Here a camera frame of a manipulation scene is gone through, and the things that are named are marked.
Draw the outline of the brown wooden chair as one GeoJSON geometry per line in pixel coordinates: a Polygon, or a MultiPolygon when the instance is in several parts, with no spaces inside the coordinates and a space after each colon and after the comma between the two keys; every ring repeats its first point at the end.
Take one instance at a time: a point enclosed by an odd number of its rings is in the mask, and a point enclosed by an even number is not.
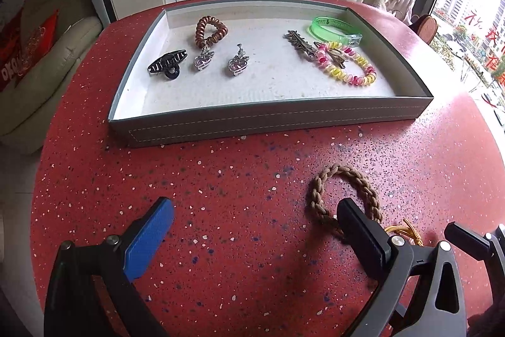
{"type": "Polygon", "coordinates": [[[431,15],[422,15],[409,28],[429,45],[435,38],[438,24],[437,20],[431,15]]]}

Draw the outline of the pink towel on rack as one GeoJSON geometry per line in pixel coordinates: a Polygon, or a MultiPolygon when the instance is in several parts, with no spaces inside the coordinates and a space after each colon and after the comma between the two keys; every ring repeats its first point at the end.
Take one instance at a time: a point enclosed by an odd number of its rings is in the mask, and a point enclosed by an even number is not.
{"type": "Polygon", "coordinates": [[[412,24],[412,11],[415,0],[387,0],[386,10],[407,26],[412,24]]]}

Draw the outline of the red embroidered cushion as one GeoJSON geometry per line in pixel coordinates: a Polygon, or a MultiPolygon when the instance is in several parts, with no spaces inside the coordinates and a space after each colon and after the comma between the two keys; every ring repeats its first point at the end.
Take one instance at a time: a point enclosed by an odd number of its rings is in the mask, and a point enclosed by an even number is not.
{"type": "Polygon", "coordinates": [[[27,38],[21,40],[20,9],[1,30],[1,88],[2,92],[12,81],[16,86],[51,50],[56,41],[56,24],[59,10],[55,10],[27,38]]]}

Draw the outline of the green translucent bangle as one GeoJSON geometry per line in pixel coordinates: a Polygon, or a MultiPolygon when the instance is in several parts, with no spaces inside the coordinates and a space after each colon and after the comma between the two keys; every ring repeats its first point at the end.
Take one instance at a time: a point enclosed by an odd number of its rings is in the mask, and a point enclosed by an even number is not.
{"type": "Polygon", "coordinates": [[[338,42],[342,45],[359,46],[363,35],[349,23],[333,17],[319,16],[312,20],[308,33],[323,42],[338,42]]]}

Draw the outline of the grey jewelry tray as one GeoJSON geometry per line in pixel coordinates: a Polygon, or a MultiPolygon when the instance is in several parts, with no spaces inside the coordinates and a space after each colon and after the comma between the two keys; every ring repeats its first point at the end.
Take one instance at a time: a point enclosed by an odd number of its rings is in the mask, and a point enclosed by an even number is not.
{"type": "Polygon", "coordinates": [[[112,100],[109,125],[132,147],[201,139],[412,120],[433,99],[401,48],[412,32],[373,8],[323,0],[196,0],[165,7],[141,39],[112,100]],[[345,69],[324,70],[283,35],[308,43],[312,20],[337,18],[363,38],[342,47],[345,69]],[[238,44],[249,62],[238,76],[228,61],[238,44]],[[208,46],[214,57],[198,71],[208,46]],[[147,71],[167,52],[186,50],[180,75],[147,71]]]}

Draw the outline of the silver rhinestone hair clip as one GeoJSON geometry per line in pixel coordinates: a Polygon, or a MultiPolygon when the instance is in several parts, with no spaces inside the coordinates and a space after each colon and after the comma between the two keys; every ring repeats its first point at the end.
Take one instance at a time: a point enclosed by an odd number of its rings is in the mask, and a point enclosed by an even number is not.
{"type": "Polygon", "coordinates": [[[311,46],[306,40],[297,32],[288,30],[283,37],[290,42],[290,45],[308,61],[313,62],[316,59],[316,49],[311,46]]]}

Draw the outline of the black claw hair clip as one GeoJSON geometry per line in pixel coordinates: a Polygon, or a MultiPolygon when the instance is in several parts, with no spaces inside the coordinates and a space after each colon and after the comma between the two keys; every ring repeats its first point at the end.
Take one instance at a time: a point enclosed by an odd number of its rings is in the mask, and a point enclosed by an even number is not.
{"type": "Polygon", "coordinates": [[[186,50],[167,52],[149,65],[147,71],[150,75],[163,74],[168,80],[175,80],[179,77],[180,65],[186,58],[186,50]]]}

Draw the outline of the silver crystal earring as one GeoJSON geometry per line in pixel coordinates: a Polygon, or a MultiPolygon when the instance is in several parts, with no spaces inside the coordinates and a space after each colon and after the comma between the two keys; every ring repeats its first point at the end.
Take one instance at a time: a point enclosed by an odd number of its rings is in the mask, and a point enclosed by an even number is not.
{"type": "Polygon", "coordinates": [[[195,57],[193,60],[193,65],[195,69],[197,69],[198,71],[206,69],[211,63],[213,57],[214,52],[208,46],[205,46],[201,50],[200,54],[198,54],[197,57],[195,57]]]}
{"type": "Polygon", "coordinates": [[[249,62],[249,56],[246,55],[243,45],[238,44],[237,47],[237,53],[227,63],[228,70],[233,76],[238,76],[243,73],[247,69],[249,62]]]}

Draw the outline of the beige green sofa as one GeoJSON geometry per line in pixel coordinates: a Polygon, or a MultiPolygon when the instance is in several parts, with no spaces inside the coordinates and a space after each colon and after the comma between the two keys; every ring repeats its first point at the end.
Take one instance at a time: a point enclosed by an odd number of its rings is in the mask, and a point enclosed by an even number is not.
{"type": "Polygon", "coordinates": [[[25,0],[21,9],[22,41],[59,10],[50,51],[18,86],[12,81],[1,92],[1,142],[32,154],[43,146],[62,96],[103,27],[92,0],[25,0]]]}

